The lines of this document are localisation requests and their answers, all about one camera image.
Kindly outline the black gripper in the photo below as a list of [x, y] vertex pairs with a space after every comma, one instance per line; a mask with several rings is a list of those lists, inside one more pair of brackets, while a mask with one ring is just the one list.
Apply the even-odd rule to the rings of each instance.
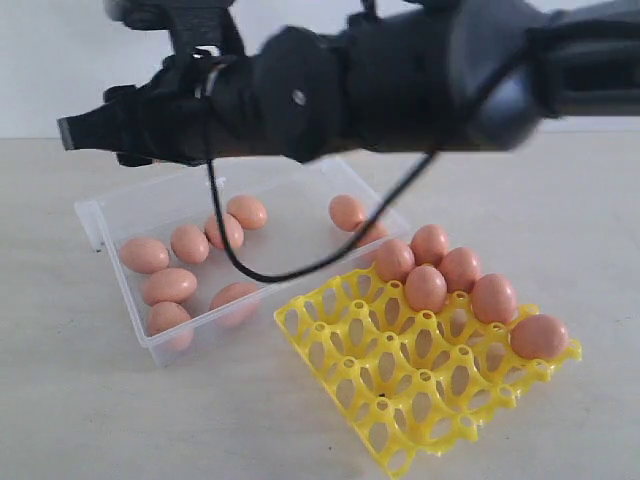
[[111, 152], [127, 167], [156, 160], [198, 166], [213, 158], [258, 155], [255, 60], [206, 55], [178, 68], [167, 57], [147, 83], [114, 86], [100, 107], [57, 119], [62, 146]]

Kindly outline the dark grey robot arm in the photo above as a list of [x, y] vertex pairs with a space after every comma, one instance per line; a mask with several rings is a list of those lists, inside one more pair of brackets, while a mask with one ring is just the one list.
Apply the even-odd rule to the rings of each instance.
[[114, 86], [61, 118], [68, 150], [120, 164], [208, 158], [300, 163], [378, 153], [506, 151], [547, 118], [639, 112], [639, 5], [542, 12], [525, 1], [371, 1], [335, 34], [286, 26], [247, 54], [227, 1], [109, 1], [108, 16], [165, 30], [172, 54], [142, 85]]

